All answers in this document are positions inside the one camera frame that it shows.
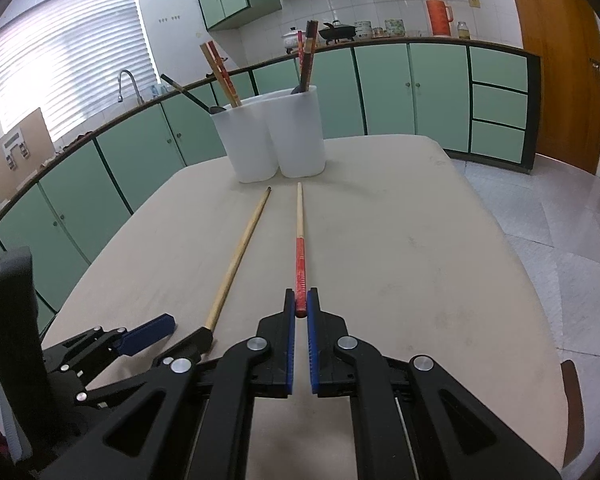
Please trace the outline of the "green lower kitchen cabinets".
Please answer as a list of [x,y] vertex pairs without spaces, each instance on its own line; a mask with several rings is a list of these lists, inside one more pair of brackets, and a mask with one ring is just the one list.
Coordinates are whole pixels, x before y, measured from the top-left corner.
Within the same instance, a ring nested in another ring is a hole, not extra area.
[[[326,138],[418,134],[451,156],[528,171],[541,104],[541,62],[509,47],[401,40],[318,52],[312,80]],[[190,90],[225,105],[207,78]],[[0,213],[0,253],[33,256],[38,327],[120,228],[178,170],[222,157],[207,113],[179,93],[89,133]]]

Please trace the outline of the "cardboard board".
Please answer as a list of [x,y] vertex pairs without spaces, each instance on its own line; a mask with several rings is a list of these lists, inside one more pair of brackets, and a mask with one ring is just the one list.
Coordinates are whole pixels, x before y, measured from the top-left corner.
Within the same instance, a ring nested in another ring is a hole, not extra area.
[[37,108],[0,139],[0,203],[11,200],[55,156],[42,110]]

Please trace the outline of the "orange thermos flask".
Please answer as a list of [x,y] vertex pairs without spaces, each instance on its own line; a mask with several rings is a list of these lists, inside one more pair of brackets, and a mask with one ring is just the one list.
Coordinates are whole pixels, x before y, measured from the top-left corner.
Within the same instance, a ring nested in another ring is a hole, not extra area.
[[426,0],[426,7],[432,34],[451,37],[451,24],[454,21],[452,8],[443,0]]

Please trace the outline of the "brown chair back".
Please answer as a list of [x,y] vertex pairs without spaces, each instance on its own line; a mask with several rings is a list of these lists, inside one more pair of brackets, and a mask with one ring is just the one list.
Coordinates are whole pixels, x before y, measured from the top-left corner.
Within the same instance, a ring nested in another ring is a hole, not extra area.
[[576,364],[573,360],[560,363],[562,382],[568,406],[567,441],[564,454],[564,466],[570,465],[584,447],[585,421],[582,390]]

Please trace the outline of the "metal spoon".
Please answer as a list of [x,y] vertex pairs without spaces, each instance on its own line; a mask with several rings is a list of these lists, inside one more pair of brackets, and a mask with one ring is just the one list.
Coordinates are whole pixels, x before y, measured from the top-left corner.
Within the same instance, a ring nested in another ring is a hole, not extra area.
[[166,76],[166,74],[161,74],[160,79],[166,82],[167,84],[170,84],[170,86],[173,87],[177,92],[180,92],[183,96],[189,99],[189,101],[194,102],[197,106],[202,108],[209,115],[216,115],[225,112],[224,107],[220,107],[219,105],[207,105],[205,102],[202,102],[201,99],[198,99],[196,96],[193,95],[193,93],[190,93],[171,77]]

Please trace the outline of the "chrome kitchen faucet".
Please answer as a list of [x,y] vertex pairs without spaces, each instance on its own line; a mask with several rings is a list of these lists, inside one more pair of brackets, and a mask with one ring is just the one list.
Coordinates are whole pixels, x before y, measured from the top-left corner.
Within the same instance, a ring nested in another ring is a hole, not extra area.
[[117,74],[117,84],[118,103],[123,103],[127,96],[132,96],[137,105],[143,105],[145,103],[142,92],[140,92],[140,86],[130,70],[120,70]]

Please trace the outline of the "white window blinds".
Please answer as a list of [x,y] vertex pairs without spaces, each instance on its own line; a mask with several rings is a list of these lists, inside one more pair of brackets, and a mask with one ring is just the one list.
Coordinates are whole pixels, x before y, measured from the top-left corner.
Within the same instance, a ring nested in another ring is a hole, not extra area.
[[138,0],[46,0],[0,28],[0,126],[40,108],[60,139],[117,103],[117,74],[140,92],[157,67]]

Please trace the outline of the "glass jar on counter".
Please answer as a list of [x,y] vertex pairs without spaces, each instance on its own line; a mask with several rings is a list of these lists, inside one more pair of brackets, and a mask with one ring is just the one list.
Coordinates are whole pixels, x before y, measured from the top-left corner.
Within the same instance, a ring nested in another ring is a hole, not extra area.
[[464,21],[458,21],[456,25],[457,36],[460,39],[471,40],[470,30]]

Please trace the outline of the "black plastic spoon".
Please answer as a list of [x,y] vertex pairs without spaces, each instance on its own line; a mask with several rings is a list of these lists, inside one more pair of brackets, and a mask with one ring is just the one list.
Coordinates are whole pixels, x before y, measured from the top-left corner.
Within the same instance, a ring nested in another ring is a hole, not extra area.
[[298,94],[298,93],[303,93],[303,92],[307,92],[309,90],[309,85],[308,84],[298,84],[298,86],[295,86],[291,93],[292,94]]

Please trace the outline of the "white double utensil holder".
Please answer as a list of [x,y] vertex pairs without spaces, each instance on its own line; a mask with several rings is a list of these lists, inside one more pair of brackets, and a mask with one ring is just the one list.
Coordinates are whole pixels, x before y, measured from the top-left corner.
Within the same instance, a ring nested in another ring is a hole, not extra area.
[[291,88],[253,96],[211,116],[235,176],[242,183],[314,177],[326,167],[318,92]]

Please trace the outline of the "black wok on stove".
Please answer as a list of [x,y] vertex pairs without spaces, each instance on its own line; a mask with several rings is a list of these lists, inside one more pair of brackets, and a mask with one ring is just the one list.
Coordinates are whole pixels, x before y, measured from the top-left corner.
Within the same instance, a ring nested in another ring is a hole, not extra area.
[[341,24],[340,21],[324,22],[318,31],[325,44],[338,44],[343,40],[354,41],[356,29],[353,25]]

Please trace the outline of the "white cooking pot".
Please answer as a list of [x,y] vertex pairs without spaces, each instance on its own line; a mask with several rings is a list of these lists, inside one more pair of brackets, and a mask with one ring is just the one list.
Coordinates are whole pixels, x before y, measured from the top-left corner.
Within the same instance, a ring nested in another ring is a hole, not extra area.
[[302,29],[296,29],[291,27],[288,32],[285,32],[282,36],[283,47],[287,54],[297,52],[300,48],[301,41],[303,40],[304,31]]

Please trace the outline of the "brown wooden door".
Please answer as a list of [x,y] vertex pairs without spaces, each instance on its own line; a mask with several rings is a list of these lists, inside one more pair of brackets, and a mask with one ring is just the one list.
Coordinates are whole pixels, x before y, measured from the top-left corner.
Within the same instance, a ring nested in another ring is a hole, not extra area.
[[541,58],[538,151],[594,174],[600,160],[600,30],[586,0],[515,0],[524,48]]

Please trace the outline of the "black chopstick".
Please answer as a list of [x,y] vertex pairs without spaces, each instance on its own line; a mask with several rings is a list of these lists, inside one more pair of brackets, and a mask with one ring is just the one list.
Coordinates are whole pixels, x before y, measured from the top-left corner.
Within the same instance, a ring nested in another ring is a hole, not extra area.
[[297,32],[298,44],[298,67],[299,67],[299,84],[303,84],[304,79],[304,48],[306,47],[306,34],[302,30]]
[[315,53],[315,43],[318,29],[318,21],[308,21],[306,23],[306,47],[304,48],[304,84],[310,84],[310,73],[312,70],[313,55]]

